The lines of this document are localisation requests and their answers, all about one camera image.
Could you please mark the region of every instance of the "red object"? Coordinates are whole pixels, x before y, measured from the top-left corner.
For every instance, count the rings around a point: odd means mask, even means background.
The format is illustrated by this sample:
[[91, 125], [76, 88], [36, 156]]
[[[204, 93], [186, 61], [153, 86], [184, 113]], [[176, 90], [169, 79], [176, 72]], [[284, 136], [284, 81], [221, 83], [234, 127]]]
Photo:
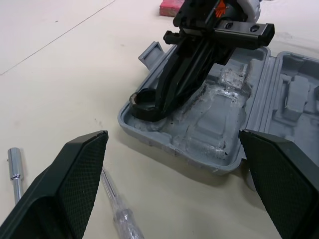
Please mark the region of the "red object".
[[163, 16], [176, 16], [184, 0], [163, 0], [159, 7], [159, 13]]

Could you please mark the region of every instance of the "beige surface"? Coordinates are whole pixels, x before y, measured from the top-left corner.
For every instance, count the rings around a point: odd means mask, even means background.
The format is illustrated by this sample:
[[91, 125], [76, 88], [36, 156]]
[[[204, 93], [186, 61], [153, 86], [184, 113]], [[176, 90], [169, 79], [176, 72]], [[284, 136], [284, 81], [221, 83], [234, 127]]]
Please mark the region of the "beige surface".
[[[101, 0], [39, 2], [0, 1], [5, 12], [0, 14], [1, 73], [107, 5]], [[145, 238], [280, 238], [258, 195], [244, 184], [241, 171], [212, 176], [120, 129], [118, 111], [148, 73], [137, 57], [154, 40], [164, 50], [169, 48], [162, 36], [173, 29], [172, 19], [158, 16], [159, 4], [160, 0], [116, 0], [0, 76], [0, 222], [14, 207], [6, 162], [10, 147], [23, 149], [27, 188], [64, 143], [107, 129], [110, 140], [104, 165]], [[49, 20], [35, 27], [43, 16]], [[14, 19], [11, 25], [2, 22], [9, 18]], [[275, 53], [293, 50], [319, 58], [316, 39], [312, 35], [312, 41], [307, 41], [305, 26], [299, 26], [299, 35], [295, 29], [289, 32], [290, 18], [281, 19], [273, 9], [265, 11], [261, 21], [278, 24], [271, 46]], [[103, 187], [84, 238], [117, 238]]]

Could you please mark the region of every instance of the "screwdriver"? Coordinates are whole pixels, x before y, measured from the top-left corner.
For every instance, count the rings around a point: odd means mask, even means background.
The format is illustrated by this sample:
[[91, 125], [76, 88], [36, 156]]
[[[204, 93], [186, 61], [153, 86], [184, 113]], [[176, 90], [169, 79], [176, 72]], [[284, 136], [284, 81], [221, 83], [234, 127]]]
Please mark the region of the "screwdriver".
[[120, 239], [144, 239], [144, 236], [136, 225], [131, 209], [127, 208], [116, 191], [111, 176], [102, 168], [101, 180], [109, 196], [113, 210], [113, 221]]

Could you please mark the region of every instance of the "gray plastic tool case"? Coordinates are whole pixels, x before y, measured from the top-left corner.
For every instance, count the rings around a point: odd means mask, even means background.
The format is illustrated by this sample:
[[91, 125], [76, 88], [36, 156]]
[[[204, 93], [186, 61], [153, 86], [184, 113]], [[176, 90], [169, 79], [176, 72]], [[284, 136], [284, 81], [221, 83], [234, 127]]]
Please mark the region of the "gray plastic tool case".
[[[153, 42], [139, 57], [150, 73], [137, 91], [157, 86], [174, 48], [164, 53]], [[155, 123], [136, 119], [127, 102], [118, 121], [138, 140], [218, 175], [245, 158], [238, 139], [244, 128], [294, 141], [319, 166], [319, 60], [290, 52], [275, 58], [268, 48], [236, 49], [169, 117]]]

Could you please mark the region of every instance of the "silver metal rod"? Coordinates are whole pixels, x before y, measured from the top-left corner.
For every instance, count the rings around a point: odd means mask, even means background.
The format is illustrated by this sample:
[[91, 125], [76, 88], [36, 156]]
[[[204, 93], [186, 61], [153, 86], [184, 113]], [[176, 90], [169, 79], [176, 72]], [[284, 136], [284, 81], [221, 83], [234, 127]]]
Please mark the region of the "silver metal rod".
[[102, 168], [101, 172], [101, 179], [104, 185], [104, 188], [106, 189], [106, 192], [108, 193], [108, 196], [111, 200], [111, 203], [116, 201], [117, 192], [115, 191], [115, 186], [111, 180], [111, 176], [109, 175], [109, 172], [104, 170]]
[[15, 204], [17, 204], [23, 194], [22, 181], [18, 178], [13, 180], [13, 191], [14, 191], [14, 201], [15, 201]]
[[13, 181], [14, 201], [17, 204], [23, 195], [23, 167], [20, 149], [11, 148], [8, 150], [8, 162], [10, 180]]

